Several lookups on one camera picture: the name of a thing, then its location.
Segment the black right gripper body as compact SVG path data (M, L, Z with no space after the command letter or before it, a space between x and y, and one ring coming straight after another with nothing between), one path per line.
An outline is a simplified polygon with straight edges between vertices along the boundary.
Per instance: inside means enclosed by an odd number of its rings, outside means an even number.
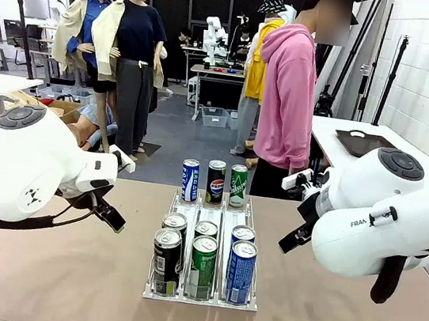
M319 214L317 212L318 198L320 193L314 193L298 206L298 213L303 218L303 224L299 226L298 231L308 231L313 230L314 225L319 220Z

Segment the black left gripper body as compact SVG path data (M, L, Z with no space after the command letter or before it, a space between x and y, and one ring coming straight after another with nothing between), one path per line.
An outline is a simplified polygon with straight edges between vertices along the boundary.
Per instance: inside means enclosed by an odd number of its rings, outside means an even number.
M84 192L65 183L58 187L56 195L66 199L74 208L108 212L111 206L105 201L104 197L112 188L114 186L109 185Z

